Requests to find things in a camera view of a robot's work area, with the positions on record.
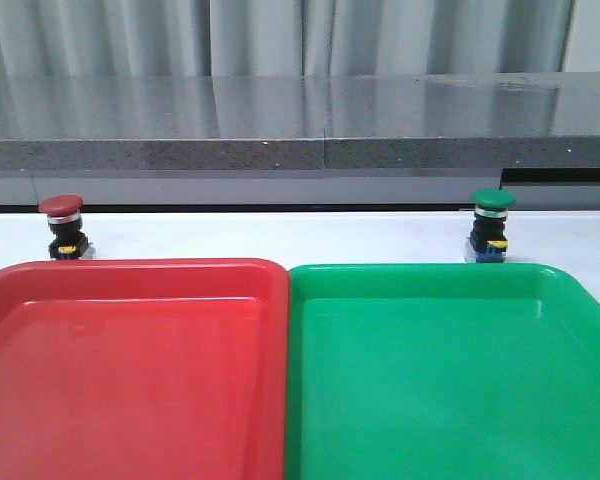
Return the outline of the green mushroom push button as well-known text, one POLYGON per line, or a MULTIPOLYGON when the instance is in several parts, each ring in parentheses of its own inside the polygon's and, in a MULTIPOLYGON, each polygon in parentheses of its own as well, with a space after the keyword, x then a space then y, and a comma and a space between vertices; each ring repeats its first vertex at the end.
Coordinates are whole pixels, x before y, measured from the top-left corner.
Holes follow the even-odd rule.
POLYGON ((474 220, 466 239, 467 263, 503 263, 509 242, 505 236, 508 210, 516 197, 502 189, 479 189, 473 192, 474 220))

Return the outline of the red mushroom push button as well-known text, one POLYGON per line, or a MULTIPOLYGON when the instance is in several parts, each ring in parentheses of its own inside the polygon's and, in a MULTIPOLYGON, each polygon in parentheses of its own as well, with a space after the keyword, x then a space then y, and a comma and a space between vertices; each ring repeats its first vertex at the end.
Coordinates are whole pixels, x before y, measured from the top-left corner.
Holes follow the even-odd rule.
POLYGON ((54 240, 48 246, 52 260, 93 260, 96 250, 82 231, 81 208, 84 199, 77 194, 51 196, 39 204, 39 212, 47 217, 54 240))

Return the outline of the green plastic tray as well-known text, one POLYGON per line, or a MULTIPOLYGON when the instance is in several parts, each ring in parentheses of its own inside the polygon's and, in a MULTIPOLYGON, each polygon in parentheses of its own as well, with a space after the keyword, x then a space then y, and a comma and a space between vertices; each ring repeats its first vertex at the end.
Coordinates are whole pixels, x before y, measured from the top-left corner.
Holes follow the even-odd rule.
POLYGON ((291 273, 289 479, 600 479, 600 304, 537 264, 291 273))

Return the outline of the red plastic tray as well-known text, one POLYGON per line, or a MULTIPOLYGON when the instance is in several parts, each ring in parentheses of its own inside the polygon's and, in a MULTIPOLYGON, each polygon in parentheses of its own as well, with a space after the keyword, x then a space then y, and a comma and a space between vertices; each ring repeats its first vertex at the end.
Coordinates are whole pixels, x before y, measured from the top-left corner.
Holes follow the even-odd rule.
POLYGON ((261 259, 0 270, 0 479, 280 479, 289 276, 261 259))

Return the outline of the grey stone counter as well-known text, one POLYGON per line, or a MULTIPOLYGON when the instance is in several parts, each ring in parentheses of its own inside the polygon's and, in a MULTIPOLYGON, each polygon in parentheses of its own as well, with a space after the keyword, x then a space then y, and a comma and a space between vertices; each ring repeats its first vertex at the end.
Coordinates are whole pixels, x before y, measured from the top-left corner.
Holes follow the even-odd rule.
POLYGON ((600 210, 600 73, 0 77, 0 210, 600 210))

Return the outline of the grey pleated curtain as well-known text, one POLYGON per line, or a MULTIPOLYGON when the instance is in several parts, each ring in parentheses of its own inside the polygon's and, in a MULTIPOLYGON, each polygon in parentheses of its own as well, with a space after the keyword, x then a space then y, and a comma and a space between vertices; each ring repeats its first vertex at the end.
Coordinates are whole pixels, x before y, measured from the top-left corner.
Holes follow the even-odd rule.
POLYGON ((0 1, 0 75, 554 72, 570 1, 0 1))

